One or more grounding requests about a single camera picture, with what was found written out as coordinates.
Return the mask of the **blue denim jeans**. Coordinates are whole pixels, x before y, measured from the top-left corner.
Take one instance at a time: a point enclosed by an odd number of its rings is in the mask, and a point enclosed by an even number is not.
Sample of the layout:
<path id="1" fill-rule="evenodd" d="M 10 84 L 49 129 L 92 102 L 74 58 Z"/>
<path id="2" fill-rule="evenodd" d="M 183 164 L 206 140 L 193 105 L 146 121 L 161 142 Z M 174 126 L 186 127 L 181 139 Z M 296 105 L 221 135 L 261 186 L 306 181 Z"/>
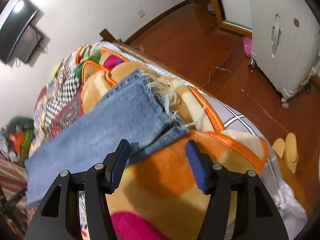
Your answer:
<path id="1" fill-rule="evenodd" d="M 88 170 L 123 139 L 130 144 L 129 163 L 135 163 L 187 134 L 186 124 L 170 107 L 173 97 L 169 84 L 140 69 L 122 79 L 26 161 L 26 208 L 39 204 L 61 171 Z"/>

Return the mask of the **pink striped curtain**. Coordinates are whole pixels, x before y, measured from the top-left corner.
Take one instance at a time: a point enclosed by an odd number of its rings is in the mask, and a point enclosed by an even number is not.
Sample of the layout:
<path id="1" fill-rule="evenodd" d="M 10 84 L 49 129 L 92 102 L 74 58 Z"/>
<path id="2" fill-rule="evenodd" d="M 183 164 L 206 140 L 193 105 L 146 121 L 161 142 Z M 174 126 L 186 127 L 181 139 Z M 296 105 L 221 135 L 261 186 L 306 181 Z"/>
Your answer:
<path id="1" fill-rule="evenodd" d="M 26 191 L 25 169 L 1 155 L 1 227 L 14 239 L 23 239 L 27 230 Z"/>

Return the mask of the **yellow slippers pair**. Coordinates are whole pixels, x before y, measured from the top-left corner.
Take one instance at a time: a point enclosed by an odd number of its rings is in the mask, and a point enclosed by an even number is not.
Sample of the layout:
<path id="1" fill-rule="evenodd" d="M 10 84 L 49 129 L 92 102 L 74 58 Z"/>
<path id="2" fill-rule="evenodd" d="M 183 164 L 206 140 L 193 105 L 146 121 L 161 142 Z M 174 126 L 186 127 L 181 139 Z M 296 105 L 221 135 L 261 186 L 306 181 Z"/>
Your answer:
<path id="1" fill-rule="evenodd" d="M 295 174 L 299 159 L 296 135 L 290 132 L 285 139 L 277 138 L 273 142 L 272 148 L 278 157 L 285 161 L 291 173 Z"/>

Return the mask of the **green patterned storage bag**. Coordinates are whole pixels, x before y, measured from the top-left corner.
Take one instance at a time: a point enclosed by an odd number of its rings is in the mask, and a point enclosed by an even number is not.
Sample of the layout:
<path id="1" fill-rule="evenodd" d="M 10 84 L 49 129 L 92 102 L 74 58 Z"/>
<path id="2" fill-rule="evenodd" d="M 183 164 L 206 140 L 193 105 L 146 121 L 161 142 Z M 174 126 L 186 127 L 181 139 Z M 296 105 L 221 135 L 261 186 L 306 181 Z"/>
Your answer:
<path id="1" fill-rule="evenodd" d="M 23 137 L 21 141 L 21 153 L 28 153 L 29 148 L 31 146 L 31 142 L 35 137 L 34 129 L 25 129 L 23 132 Z"/>

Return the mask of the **orange box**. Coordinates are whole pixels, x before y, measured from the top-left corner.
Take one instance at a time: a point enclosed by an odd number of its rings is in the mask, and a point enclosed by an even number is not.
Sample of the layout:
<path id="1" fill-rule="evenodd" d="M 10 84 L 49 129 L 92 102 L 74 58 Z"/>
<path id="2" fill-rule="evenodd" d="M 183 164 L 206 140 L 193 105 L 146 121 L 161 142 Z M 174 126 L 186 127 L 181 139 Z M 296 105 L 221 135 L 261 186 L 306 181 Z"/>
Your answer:
<path id="1" fill-rule="evenodd" d="M 9 141 L 12 143 L 14 152 L 21 154 L 21 143 L 23 140 L 23 133 L 18 131 L 16 134 L 9 134 Z"/>

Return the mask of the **orange cream plush blanket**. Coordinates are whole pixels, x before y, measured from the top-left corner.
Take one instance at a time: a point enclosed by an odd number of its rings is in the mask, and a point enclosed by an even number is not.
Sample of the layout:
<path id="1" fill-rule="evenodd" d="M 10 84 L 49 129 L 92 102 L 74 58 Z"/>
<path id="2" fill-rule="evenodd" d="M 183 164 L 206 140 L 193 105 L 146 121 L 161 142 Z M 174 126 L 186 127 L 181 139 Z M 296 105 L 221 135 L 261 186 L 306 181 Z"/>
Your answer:
<path id="1" fill-rule="evenodd" d="M 76 55 L 84 83 L 81 100 L 90 111 L 114 85 L 136 69 L 154 75 L 174 91 L 172 110 L 189 126 L 188 133 L 168 146 L 125 169 L 120 187 L 106 196 L 111 220 L 119 239 L 195 239 L 210 197 L 197 187 L 185 153 L 189 140 L 213 162 L 233 172 L 261 173 L 267 145 L 261 137 L 226 135 L 221 117 L 196 89 L 176 85 L 172 77 L 150 70 L 109 49 L 82 46 Z"/>

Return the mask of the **grey plush toy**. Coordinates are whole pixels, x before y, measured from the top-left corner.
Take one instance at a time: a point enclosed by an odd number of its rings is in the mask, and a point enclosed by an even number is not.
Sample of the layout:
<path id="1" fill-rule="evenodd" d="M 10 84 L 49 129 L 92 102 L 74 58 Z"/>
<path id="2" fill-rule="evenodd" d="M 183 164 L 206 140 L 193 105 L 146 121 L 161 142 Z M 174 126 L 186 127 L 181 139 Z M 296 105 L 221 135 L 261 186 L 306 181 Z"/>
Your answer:
<path id="1" fill-rule="evenodd" d="M 11 130 L 15 131 L 16 127 L 19 127 L 19 129 L 29 129 L 29 128 L 33 128 L 33 126 L 34 126 L 33 119 L 23 117 L 23 116 L 15 116 L 9 121 L 7 125 L 7 129 L 8 131 L 11 131 Z"/>

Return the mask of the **colourful patchwork quilt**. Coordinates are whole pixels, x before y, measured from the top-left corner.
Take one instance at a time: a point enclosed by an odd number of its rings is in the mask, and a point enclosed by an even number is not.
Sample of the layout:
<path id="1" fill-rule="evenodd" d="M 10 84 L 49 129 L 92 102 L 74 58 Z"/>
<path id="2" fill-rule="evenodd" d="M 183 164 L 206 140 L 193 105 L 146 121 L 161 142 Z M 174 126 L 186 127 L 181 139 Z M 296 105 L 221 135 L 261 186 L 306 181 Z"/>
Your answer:
<path id="1" fill-rule="evenodd" d="M 50 138 L 53 137 L 53 121 L 61 110 L 76 95 L 80 88 L 81 78 L 75 73 L 76 52 L 65 57 L 52 78 L 40 92 L 34 109 L 34 133 L 35 137 L 31 141 L 28 156 L 34 152 Z"/>

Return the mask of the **pink clog shoe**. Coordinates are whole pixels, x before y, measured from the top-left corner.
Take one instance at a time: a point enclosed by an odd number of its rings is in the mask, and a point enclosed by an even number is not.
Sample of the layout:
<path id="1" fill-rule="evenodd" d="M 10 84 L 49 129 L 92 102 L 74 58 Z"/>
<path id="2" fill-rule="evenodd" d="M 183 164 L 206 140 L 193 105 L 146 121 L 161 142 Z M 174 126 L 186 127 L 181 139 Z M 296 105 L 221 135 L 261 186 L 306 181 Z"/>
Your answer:
<path id="1" fill-rule="evenodd" d="M 244 36 L 242 41 L 243 41 L 243 46 L 244 46 L 244 54 L 248 58 L 251 58 L 252 57 L 252 39 Z"/>

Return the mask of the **white wheeled wardrobe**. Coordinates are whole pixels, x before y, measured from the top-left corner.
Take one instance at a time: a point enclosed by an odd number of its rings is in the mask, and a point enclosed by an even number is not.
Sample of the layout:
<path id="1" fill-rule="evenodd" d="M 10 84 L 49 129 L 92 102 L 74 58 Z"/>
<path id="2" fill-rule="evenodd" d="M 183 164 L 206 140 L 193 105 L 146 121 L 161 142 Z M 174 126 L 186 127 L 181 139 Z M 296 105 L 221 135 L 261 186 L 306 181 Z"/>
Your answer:
<path id="1" fill-rule="evenodd" d="M 249 0 L 252 66 L 282 95 L 281 106 L 319 70 L 319 23 L 305 0 Z"/>

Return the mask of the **black wall-mounted television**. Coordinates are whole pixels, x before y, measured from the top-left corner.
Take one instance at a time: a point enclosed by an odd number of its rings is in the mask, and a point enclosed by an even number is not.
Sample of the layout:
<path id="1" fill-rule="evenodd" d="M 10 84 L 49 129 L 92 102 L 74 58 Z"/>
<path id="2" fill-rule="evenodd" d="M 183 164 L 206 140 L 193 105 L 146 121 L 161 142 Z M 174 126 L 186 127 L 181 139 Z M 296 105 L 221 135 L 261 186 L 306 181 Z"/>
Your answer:
<path id="1" fill-rule="evenodd" d="M 42 40 L 42 33 L 31 25 L 38 9 L 29 0 L 19 0 L 1 27 L 1 61 L 12 57 L 27 63 Z"/>

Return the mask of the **wooden door frame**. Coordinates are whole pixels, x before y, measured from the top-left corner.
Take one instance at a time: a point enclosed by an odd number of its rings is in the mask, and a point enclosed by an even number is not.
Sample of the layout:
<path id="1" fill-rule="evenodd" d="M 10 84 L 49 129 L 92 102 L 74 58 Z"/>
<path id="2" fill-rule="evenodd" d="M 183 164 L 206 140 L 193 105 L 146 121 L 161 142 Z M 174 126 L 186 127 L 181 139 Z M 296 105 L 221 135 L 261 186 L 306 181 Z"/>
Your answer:
<path id="1" fill-rule="evenodd" d="M 252 37 L 252 31 L 250 29 L 232 22 L 228 22 L 226 20 L 225 11 L 222 5 L 222 0 L 211 0 L 211 2 L 215 10 L 217 24 L 220 29 L 231 31 L 233 33 L 246 36 L 249 38 Z"/>

